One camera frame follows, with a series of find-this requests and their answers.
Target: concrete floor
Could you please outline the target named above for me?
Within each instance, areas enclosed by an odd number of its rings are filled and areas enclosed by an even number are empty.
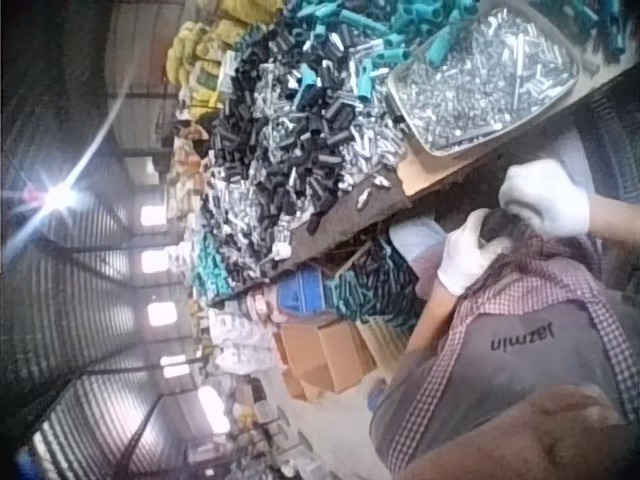
[[[317,403],[307,403],[289,397],[278,371],[261,375],[269,403],[285,412],[290,432],[295,435],[301,431],[327,470],[342,480],[391,478],[369,440],[367,395],[381,378],[382,374],[374,371],[340,395],[326,392]]]

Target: white glove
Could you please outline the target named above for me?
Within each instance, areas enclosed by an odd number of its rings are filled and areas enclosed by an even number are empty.
[[[589,230],[589,195],[574,185],[555,160],[509,168],[498,198],[502,208],[541,235],[574,237]]]
[[[488,213],[488,208],[472,212],[462,227],[447,236],[438,278],[456,297],[462,295],[491,262],[511,246],[508,238],[500,237],[480,248],[480,228]]]

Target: small component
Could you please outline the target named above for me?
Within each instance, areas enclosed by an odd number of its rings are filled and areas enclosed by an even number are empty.
[[[371,198],[371,188],[367,187],[362,195],[358,197],[358,202],[356,203],[356,210],[362,211],[369,204],[369,199]]]
[[[310,236],[313,237],[317,233],[318,228],[320,228],[321,220],[322,220],[322,217],[317,213],[314,213],[313,215],[311,215],[311,218],[309,218],[309,221],[307,222],[307,233]]]
[[[381,175],[374,175],[373,184],[382,190],[391,190],[391,182]]]

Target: brown cardboard box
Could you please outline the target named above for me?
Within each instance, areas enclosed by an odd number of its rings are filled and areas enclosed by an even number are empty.
[[[303,385],[340,393],[375,368],[360,333],[349,321],[320,327],[283,325],[281,335],[291,372]]]

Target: plaid apron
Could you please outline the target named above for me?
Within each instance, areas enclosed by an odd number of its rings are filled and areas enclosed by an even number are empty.
[[[543,241],[532,234],[514,251],[499,256],[460,299],[444,347],[391,444],[386,462],[391,473],[398,474],[412,459],[442,397],[467,326],[483,314],[523,315],[561,302],[581,302],[611,362],[624,414],[638,422],[638,361],[594,275],[600,276],[599,256],[586,237]]]

